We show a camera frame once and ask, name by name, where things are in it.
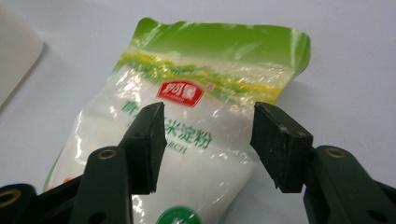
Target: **screw hole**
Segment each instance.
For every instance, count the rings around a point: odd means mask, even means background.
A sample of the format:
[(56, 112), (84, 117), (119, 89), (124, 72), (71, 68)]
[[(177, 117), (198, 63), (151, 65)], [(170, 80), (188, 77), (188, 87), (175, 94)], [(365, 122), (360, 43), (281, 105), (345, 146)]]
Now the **screw hole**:
[(105, 149), (98, 154), (98, 158), (101, 160), (107, 160), (116, 156), (117, 151), (114, 149)]
[(379, 221), (379, 222), (382, 222), (382, 223), (387, 223), (388, 222), (387, 217), (384, 214), (380, 213), (380, 212), (376, 212), (374, 210), (369, 210), (369, 211), (367, 211), (367, 214), (372, 219), (374, 219), (376, 221)]
[(21, 197), (21, 191), (18, 189), (10, 189), (0, 193), (0, 208), (6, 207)]
[(103, 212), (97, 212), (90, 216), (90, 224), (99, 224), (106, 219), (106, 214)]
[(347, 155), (344, 151), (342, 151), (342, 150), (340, 150), (338, 148), (327, 148), (326, 149), (326, 153), (329, 156), (335, 157), (335, 158), (338, 158), (338, 159), (343, 159)]

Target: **white background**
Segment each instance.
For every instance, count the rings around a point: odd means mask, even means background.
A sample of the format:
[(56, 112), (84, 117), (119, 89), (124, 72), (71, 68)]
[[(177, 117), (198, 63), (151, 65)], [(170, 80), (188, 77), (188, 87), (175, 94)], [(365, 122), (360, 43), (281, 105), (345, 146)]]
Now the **white background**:
[[(0, 0), (45, 48), (0, 110), (0, 186), (41, 192), (79, 110), (103, 87), (137, 22), (275, 24), (310, 35), (308, 68), (278, 105), (315, 136), (352, 152), (372, 178), (396, 187), (396, 2), (276, 0)], [(224, 223), (307, 223), (303, 194), (282, 194), (260, 165)]]

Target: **plastic bag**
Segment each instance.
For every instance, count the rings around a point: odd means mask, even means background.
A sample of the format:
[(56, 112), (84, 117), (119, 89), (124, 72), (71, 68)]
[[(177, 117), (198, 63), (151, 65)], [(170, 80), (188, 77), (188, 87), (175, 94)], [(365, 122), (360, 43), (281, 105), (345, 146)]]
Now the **plastic bag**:
[(79, 113), (49, 187), (115, 146), (145, 105), (165, 103), (167, 148), (157, 192), (134, 195), (135, 223), (216, 223), (259, 158), (256, 101), (274, 104), (309, 62), (309, 38), (266, 25), (143, 19), (103, 89)]

